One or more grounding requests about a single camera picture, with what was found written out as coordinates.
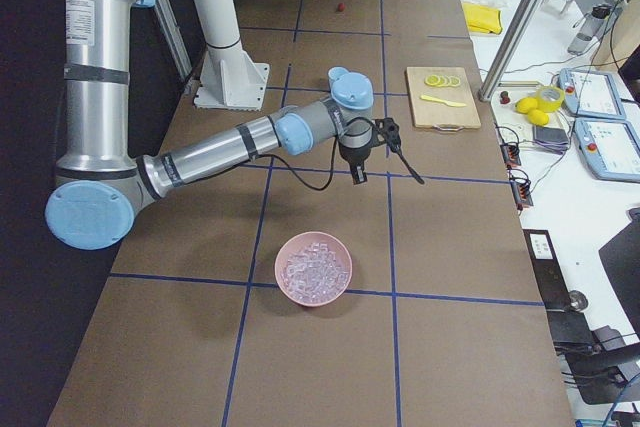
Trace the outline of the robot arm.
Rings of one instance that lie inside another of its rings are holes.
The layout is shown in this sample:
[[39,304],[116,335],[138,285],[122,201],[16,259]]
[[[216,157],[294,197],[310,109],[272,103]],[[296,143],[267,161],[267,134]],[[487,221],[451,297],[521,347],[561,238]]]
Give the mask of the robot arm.
[[133,6],[151,0],[66,0],[67,149],[45,218],[65,244],[99,250],[118,243],[136,215],[170,191],[267,157],[333,140],[356,183],[380,142],[373,87],[363,74],[329,71],[327,97],[289,106],[157,156],[128,152],[129,40]]

